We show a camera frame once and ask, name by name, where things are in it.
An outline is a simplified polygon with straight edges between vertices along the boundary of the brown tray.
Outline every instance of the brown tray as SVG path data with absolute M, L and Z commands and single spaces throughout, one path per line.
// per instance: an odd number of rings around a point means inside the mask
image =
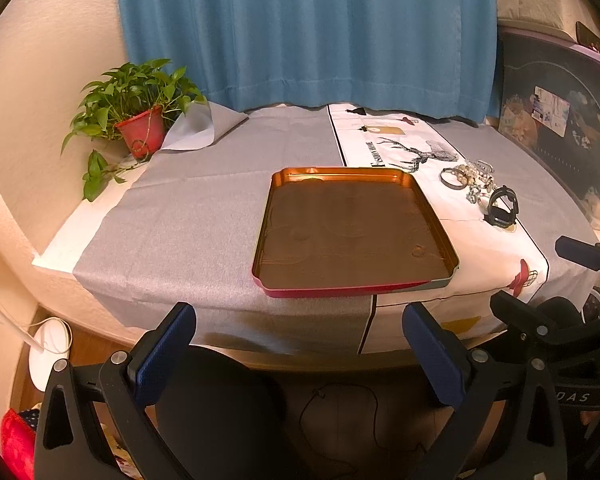
M 271 177 L 253 279 L 274 298 L 446 286 L 458 255 L 415 179 L 390 168 Z

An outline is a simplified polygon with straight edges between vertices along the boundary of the red flower pot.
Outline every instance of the red flower pot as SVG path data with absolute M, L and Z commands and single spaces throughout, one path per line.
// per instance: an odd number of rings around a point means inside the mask
M 164 141 L 162 107 L 159 105 L 115 124 L 136 160 L 157 152 Z

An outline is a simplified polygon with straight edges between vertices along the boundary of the potted plant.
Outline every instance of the potted plant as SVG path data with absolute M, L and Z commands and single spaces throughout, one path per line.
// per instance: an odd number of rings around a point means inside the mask
M 93 150 L 84 174 L 84 198 L 92 202 L 114 178 L 135 168 L 160 149 L 169 127 L 192 101 L 206 102 L 196 85 L 185 77 L 186 67 L 171 75 L 161 70 L 169 59 L 154 59 L 141 65 L 125 63 L 102 75 L 106 81 L 92 81 L 82 90 L 90 89 L 80 103 L 84 107 L 71 122 L 71 131 L 62 141 L 61 153 L 76 135 L 126 142 L 137 163 L 121 167 L 108 164 Z

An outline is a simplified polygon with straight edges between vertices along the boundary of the white lamp base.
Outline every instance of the white lamp base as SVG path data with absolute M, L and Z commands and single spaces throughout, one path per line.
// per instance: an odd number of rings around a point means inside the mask
M 54 363 L 58 359 L 67 359 L 69 357 L 69 351 L 67 350 L 69 346 L 69 331 L 66 325 L 59 319 L 49 319 L 40 325 L 34 339 L 45 350 L 34 346 L 29 349 L 29 374 L 34 386 L 41 392 L 44 392 Z

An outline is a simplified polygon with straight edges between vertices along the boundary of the metal screw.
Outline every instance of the metal screw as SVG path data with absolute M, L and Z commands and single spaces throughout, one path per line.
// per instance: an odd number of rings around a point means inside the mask
M 122 364 L 126 361 L 126 352 L 118 350 L 111 356 L 111 362 L 115 365 Z
M 54 370 L 56 372 L 61 372 L 65 368 L 66 368 L 66 359 L 58 359 L 58 361 L 56 361 L 54 363 Z
M 485 363 L 489 360 L 489 354 L 480 348 L 475 349 L 471 352 L 471 359 L 477 363 Z
M 544 370 L 544 361 L 542 361 L 542 359 L 538 359 L 537 357 L 531 359 L 531 365 L 538 371 Z

